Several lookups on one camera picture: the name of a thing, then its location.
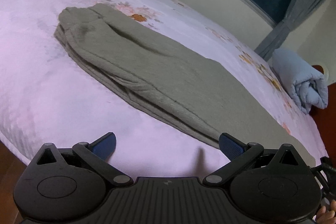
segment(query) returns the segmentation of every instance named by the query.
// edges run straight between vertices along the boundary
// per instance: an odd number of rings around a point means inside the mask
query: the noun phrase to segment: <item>light blue quilt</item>
[[[279,48],[272,56],[273,70],[296,105],[308,114],[311,106],[328,105],[328,88],[324,75],[295,52]]]

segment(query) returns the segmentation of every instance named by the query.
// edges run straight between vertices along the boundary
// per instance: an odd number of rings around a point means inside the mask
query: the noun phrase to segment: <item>bed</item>
[[[229,160],[131,107],[91,78],[53,36],[66,7],[112,5],[226,68],[320,164],[327,156],[314,120],[303,114],[269,65],[218,24],[178,0],[1,0],[0,140],[28,164],[43,143],[71,147],[114,132],[109,163],[128,175],[203,177]]]

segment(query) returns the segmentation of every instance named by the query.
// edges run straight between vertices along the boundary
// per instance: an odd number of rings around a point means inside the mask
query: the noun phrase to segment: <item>crosshair logo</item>
[[[173,182],[172,182],[171,180],[166,180],[166,181],[164,181],[163,183],[166,184],[166,185],[170,185],[170,184],[172,184]]]

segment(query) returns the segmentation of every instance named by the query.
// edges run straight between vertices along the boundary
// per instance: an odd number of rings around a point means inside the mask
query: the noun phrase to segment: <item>human hand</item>
[[[317,224],[336,224],[336,201],[332,201],[330,204],[330,211],[327,212],[325,206],[323,206],[316,214],[316,223]]]

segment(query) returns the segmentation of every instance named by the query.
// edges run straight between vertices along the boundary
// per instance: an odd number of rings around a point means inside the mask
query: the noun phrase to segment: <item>pink bedsheet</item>
[[[26,164],[45,142],[71,147],[109,131],[117,137],[109,163],[133,178],[203,177],[229,162],[219,150],[132,108],[68,57],[53,37],[58,14],[66,7],[96,3],[112,5],[218,61],[307,148],[317,164],[327,155],[313,119],[296,107],[268,64],[221,26],[178,0],[0,2],[0,139]]]

